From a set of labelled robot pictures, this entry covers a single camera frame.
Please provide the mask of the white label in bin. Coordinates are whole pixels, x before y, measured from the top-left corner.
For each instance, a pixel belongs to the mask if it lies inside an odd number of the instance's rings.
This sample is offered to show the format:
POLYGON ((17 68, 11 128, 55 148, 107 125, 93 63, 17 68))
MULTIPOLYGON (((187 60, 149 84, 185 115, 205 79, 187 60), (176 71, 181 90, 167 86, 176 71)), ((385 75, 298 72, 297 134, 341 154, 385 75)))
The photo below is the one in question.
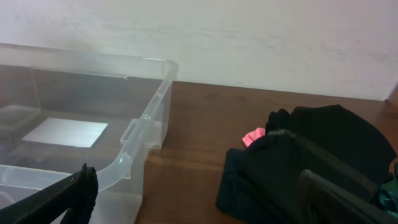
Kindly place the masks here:
POLYGON ((61 118, 47 118, 22 140, 61 146, 90 148, 108 123, 77 121, 61 118))

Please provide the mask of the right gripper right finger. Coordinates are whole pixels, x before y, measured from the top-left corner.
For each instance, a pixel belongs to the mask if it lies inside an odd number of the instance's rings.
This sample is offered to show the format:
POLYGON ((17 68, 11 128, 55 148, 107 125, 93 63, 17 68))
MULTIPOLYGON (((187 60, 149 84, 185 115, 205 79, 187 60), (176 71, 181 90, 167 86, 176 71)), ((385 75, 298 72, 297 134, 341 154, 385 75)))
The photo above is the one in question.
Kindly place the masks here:
POLYGON ((305 223, 397 224, 397 218, 310 170, 297 182, 305 223))

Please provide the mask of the small black folded garment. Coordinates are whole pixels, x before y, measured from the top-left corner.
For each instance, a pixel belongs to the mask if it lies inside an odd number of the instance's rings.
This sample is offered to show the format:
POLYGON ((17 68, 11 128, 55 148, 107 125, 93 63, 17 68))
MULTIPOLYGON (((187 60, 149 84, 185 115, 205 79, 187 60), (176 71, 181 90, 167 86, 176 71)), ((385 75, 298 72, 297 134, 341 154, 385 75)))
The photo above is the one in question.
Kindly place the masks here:
POLYGON ((252 183, 239 173, 244 153, 244 150, 234 148, 227 151, 216 207, 244 223, 292 223, 286 214, 261 197, 252 183))

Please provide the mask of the dark green garment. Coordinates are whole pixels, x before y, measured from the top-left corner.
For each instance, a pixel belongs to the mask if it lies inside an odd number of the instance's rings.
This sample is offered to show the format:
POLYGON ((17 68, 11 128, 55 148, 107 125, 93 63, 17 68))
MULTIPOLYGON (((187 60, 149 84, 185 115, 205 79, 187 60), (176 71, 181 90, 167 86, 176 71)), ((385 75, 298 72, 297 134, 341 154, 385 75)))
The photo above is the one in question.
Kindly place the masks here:
POLYGON ((377 190, 373 204, 397 218, 397 163, 394 164, 394 173, 390 173, 387 180, 377 190))

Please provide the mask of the clear plastic storage bin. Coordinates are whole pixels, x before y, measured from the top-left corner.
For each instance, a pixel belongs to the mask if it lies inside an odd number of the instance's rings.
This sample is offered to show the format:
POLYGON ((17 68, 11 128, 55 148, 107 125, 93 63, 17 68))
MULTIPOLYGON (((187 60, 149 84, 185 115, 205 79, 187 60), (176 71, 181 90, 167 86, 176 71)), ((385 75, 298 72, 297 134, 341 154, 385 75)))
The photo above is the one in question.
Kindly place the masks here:
POLYGON ((172 60, 1 45, 1 207, 93 167, 92 223, 134 223, 167 135, 172 60))

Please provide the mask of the black garment with tape band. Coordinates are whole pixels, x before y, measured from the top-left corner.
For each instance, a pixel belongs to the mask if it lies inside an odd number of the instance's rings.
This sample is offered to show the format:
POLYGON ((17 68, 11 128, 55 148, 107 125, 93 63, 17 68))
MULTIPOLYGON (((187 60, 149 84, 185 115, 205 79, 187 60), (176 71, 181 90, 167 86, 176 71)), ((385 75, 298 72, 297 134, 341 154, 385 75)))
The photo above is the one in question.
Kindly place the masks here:
POLYGON ((303 223, 297 181, 310 170, 370 202, 397 154, 372 124, 341 105, 271 112, 266 133, 238 162, 238 172, 267 212, 303 223))

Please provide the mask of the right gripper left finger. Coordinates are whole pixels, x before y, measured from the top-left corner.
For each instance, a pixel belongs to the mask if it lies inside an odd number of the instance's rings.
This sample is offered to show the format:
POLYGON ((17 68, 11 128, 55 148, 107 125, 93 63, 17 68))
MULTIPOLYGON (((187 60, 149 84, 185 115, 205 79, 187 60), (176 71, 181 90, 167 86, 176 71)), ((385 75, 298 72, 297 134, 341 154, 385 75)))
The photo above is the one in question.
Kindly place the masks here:
POLYGON ((79 172, 1 209, 2 224, 60 223, 88 224, 96 204, 99 183, 94 167, 79 172))

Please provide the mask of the salmon pink garment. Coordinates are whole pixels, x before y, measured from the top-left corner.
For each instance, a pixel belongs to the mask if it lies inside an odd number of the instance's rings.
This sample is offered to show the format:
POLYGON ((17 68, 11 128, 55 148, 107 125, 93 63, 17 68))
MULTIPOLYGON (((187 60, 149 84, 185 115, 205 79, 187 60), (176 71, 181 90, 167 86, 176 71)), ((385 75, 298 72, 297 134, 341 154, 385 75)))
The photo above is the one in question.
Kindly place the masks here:
POLYGON ((258 138, 264 136, 266 134, 266 129, 265 128, 256 128, 255 130, 247 133, 243 138, 243 144, 246 147, 249 147, 255 140, 258 138))

